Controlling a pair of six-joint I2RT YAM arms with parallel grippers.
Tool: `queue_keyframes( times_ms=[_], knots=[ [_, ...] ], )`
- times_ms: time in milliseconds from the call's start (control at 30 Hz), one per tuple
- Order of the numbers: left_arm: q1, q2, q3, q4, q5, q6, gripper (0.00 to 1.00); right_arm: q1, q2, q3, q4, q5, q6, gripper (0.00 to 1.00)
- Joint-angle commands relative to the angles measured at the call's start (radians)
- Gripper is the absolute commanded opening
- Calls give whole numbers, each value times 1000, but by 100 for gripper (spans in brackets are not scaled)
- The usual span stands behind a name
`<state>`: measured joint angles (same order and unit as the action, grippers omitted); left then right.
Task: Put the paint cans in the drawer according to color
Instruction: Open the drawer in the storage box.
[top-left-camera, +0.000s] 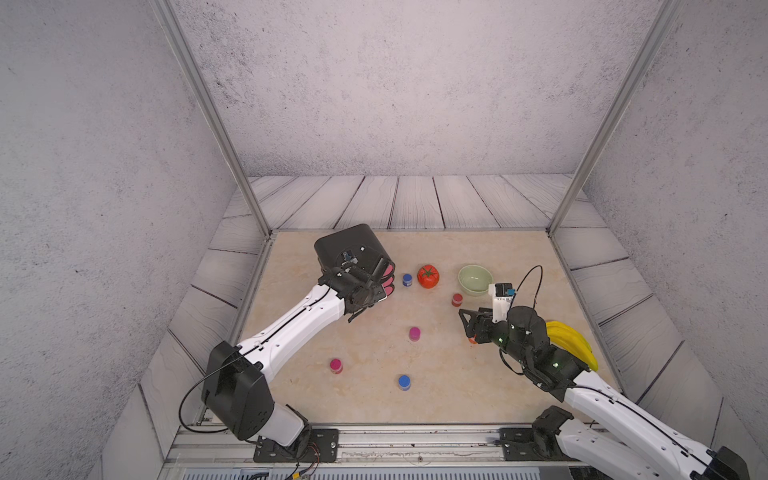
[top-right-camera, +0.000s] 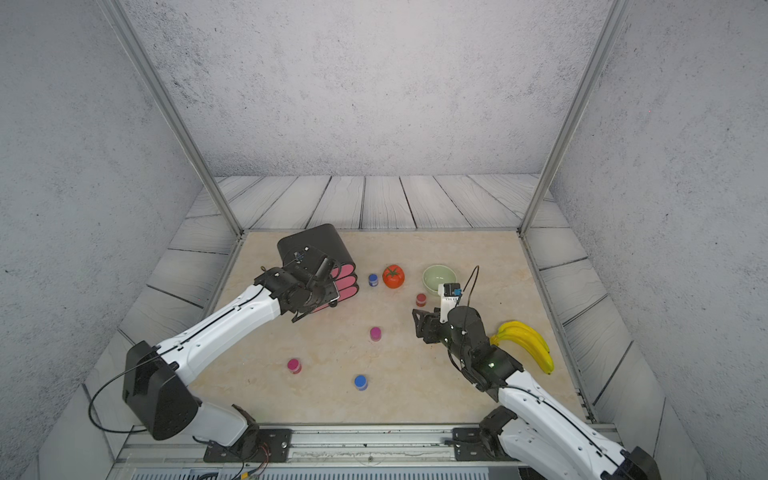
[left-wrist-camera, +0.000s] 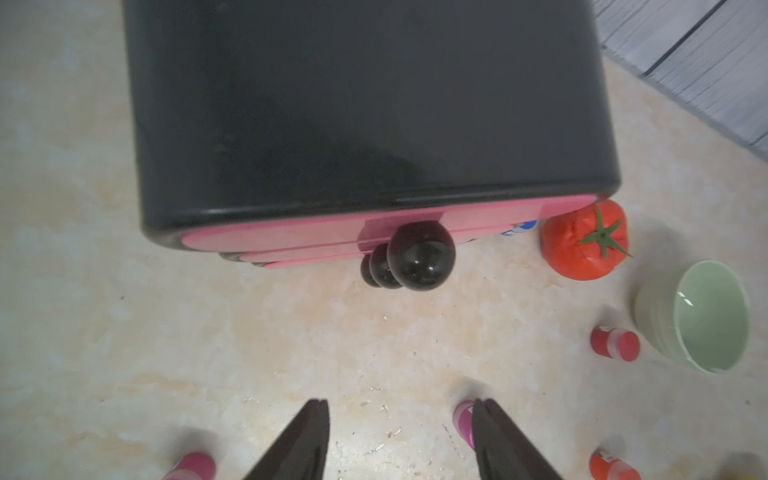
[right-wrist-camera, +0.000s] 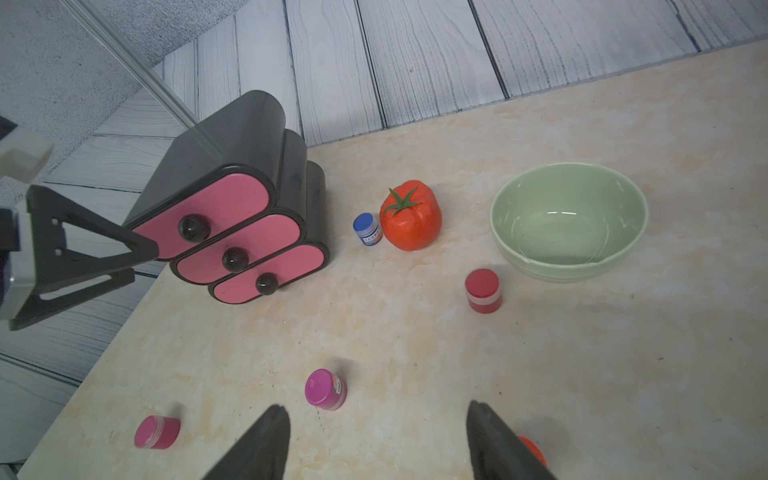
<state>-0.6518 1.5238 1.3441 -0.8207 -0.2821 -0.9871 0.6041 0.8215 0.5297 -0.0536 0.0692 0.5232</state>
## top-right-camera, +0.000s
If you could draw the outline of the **black pink drawer cabinet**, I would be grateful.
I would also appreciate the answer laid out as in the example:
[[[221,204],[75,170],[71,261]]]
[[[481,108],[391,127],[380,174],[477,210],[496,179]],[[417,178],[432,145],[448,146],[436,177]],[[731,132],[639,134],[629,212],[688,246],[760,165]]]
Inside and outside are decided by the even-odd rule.
[[[336,228],[322,224],[277,242],[282,270],[297,282],[288,306],[298,321],[359,292],[356,265]]]

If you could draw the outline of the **magenta paint can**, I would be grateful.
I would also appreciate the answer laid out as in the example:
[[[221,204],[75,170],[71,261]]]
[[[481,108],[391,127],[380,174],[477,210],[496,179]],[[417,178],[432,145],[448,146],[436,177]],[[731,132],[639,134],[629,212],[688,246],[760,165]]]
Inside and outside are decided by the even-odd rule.
[[[302,371],[302,364],[299,359],[292,358],[288,361],[287,368],[292,374],[298,374]]]

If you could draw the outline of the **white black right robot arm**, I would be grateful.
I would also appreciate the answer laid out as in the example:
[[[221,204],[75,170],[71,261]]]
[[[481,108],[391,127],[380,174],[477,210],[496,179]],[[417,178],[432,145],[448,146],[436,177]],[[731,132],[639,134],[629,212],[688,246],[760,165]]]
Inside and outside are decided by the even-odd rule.
[[[546,392],[523,365],[491,343],[476,309],[414,309],[416,336],[440,343],[470,384],[499,406],[480,422],[486,452],[520,460],[547,479],[659,479],[655,459],[609,440]]]

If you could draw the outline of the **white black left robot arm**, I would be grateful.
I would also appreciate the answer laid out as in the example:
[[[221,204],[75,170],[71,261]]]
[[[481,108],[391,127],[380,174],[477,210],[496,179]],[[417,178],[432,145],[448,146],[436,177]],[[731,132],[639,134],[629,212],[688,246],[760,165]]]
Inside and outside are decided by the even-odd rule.
[[[306,256],[254,279],[241,294],[194,326],[155,346],[142,341],[126,355],[122,397],[156,440],[191,435],[224,447],[256,422],[241,408],[204,401],[189,386],[218,357],[257,328],[292,313],[300,320],[339,298],[341,268]]]

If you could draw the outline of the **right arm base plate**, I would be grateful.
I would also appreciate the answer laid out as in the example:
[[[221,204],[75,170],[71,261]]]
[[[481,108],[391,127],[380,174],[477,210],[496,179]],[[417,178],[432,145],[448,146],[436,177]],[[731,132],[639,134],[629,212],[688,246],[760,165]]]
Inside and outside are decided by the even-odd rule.
[[[459,462],[513,461],[498,439],[479,426],[454,428],[444,444],[453,449],[454,459]]]

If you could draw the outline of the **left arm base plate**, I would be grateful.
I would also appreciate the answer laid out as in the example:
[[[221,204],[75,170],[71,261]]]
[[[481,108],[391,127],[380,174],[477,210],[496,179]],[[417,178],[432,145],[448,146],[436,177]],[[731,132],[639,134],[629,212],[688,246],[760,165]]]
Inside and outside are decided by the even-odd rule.
[[[288,461],[293,431],[287,428],[248,429],[233,446],[206,445],[205,463],[279,464]]]

